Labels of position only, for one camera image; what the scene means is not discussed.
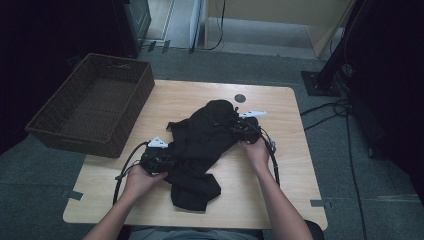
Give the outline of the black chair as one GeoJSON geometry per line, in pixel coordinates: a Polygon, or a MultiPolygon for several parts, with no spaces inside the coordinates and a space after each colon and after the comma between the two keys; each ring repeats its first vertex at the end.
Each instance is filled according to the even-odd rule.
{"type": "Polygon", "coordinates": [[[313,240],[325,240],[324,232],[317,223],[309,220],[306,220],[305,223],[311,232],[313,240]]]}

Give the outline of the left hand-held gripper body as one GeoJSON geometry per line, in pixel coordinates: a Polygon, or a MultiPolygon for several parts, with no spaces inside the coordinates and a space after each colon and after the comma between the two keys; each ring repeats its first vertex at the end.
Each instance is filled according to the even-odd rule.
{"type": "Polygon", "coordinates": [[[150,175],[169,172],[177,163],[173,150],[172,143],[165,143],[159,137],[155,137],[147,144],[140,165],[150,175]]]}

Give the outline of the dark cabinet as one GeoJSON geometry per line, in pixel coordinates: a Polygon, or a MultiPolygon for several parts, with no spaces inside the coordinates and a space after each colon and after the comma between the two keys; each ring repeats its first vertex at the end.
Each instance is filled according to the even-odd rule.
{"type": "Polygon", "coordinates": [[[124,55],[136,58],[151,24],[148,0],[113,0],[124,55]]]}

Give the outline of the beige wooden furniture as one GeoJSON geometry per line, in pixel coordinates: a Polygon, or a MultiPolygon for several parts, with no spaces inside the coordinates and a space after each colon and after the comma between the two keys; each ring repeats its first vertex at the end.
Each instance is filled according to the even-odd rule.
{"type": "Polygon", "coordinates": [[[356,0],[205,0],[205,16],[303,25],[321,57],[356,0]]]}

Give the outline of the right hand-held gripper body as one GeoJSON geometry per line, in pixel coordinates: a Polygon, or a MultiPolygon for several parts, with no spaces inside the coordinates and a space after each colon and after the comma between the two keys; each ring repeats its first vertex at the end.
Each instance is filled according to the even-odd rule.
{"type": "Polygon", "coordinates": [[[262,136],[262,128],[259,125],[258,116],[266,115],[265,111],[250,110],[246,113],[240,113],[239,118],[233,125],[235,137],[250,144],[256,143],[262,136]]]}

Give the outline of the brown woven basket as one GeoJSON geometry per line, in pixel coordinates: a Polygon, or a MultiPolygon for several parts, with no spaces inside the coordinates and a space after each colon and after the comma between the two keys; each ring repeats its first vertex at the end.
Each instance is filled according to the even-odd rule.
{"type": "Polygon", "coordinates": [[[118,158],[154,85],[150,63],[90,53],[26,131],[49,148],[118,158]]]}

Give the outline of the white board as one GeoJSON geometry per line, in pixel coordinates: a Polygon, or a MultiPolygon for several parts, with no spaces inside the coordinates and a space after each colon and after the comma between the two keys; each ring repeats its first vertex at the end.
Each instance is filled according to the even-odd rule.
{"type": "Polygon", "coordinates": [[[189,22],[189,53],[197,48],[201,24],[203,22],[205,0],[194,0],[192,15],[189,22]]]}

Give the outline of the black metal stand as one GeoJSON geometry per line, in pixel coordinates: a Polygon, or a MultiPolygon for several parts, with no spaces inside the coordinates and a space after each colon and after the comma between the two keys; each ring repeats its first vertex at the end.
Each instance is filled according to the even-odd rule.
{"type": "Polygon", "coordinates": [[[367,0],[355,0],[347,9],[349,16],[344,19],[346,26],[344,33],[331,54],[329,60],[320,72],[302,71],[301,76],[307,93],[312,96],[339,96],[340,90],[337,86],[334,75],[343,64],[347,64],[347,42],[351,32],[358,22],[363,6],[367,0]]]}

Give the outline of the black pants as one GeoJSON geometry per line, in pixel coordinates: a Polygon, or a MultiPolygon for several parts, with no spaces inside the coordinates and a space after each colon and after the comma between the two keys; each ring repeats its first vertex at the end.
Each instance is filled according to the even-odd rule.
{"type": "Polygon", "coordinates": [[[211,100],[188,119],[170,122],[172,154],[178,162],[165,180],[171,184],[174,206],[204,212],[221,187],[208,170],[230,149],[236,139],[229,126],[238,113],[227,100],[211,100]]]}

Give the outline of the person's right hand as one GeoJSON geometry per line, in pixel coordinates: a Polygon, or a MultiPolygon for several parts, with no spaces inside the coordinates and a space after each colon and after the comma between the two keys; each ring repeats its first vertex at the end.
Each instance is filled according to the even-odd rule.
{"type": "Polygon", "coordinates": [[[241,146],[246,153],[247,159],[256,171],[262,171],[268,168],[269,152],[262,139],[257,140],[255,143],[242,141],[241,146]]]}

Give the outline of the person's left hand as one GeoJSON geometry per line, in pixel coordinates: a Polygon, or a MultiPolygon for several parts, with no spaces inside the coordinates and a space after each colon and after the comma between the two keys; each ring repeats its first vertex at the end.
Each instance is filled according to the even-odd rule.
{"type": "Polygon", "coordinates": [[[131,200],[138,200],[157,183],[164,180],[167,175],[167,172],[149,175],[140,165],[136,165],[128,173],[123,196],[131,200]]]}

